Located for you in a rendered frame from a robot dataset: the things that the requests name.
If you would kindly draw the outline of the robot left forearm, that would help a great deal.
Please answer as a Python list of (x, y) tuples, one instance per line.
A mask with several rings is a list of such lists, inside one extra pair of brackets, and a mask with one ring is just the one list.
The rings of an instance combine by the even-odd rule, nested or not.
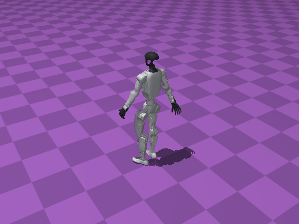
[(125, 105), (123, 106), (123, 109), (126, 110), (127, 108), (129, 108), (129, 107), (132, 105), (132, 103), (133, 103), (134, 101), (135, 101), (135, 92), (132, 91), (132, 92), (130, 93), (130, 96), (129, 96), (127, 102), (126, 102)]

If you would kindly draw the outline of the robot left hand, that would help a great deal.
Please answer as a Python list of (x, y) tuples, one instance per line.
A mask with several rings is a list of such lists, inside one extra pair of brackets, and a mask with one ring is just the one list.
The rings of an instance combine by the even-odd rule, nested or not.
[(129, 108), (127, 108), (126, 110), (124, 110), (123, 108), (122, 109), (119, 109), (119, 115), (121, 116), (121, 118), (123, 118), (123, 119), (125, 119), (124, 118), (124, 116), (125, 116), (125, 114), (126, 114), (126, 112), (127, 112), (127, 110), (128, 110)]

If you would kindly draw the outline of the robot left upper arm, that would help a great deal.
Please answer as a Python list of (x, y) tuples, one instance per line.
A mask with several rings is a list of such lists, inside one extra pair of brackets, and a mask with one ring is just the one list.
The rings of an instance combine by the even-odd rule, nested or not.
[(138, 96), (140, 89), (142, 87), (142, 84), (146, 81), (147, 78), (147, 74), (145, 73), (141, 73), (138, 74), (136, 77), (136, 83), (135, 83), (135, 90), (133, 90), (133, 92), (135, 92), (135, 97)]

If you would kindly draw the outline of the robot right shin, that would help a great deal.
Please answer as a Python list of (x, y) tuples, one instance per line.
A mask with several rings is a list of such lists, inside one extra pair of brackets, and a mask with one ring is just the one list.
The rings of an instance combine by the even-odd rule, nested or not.
[[(157, 134), (158, 134), (158, 129), (156, 128), (156, 130), (157, 130)], [(149, 134), (150, 152), (151, 153), (155, 152), (155, 145), (157, 143), (157, 139), (158, 139), (157, 135), (151, 136)]]

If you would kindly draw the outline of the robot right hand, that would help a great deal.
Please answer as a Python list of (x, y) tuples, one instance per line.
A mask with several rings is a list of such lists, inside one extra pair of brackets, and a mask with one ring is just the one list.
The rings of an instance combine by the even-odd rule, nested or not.
[[(180, 114), (180, 112), (181, 112), (181, 109), (180, 109), (180, 107), (179, 107), (179, 105), (176, 103), (176, 100), (174, 99), (174, 103), (171, 103), (172, 104), (172, 110), (171, 110), (171, 112), (173, 112), (173, 109), (174, 109), (174, 111), (175, 111), (175, 115), (176, 115), (176, 112), (177, 112), (177, 115), (178, 115), (178, 112), (179, 112), (179, 114)], [(179, 111), (180, 110), (180, 111)]]

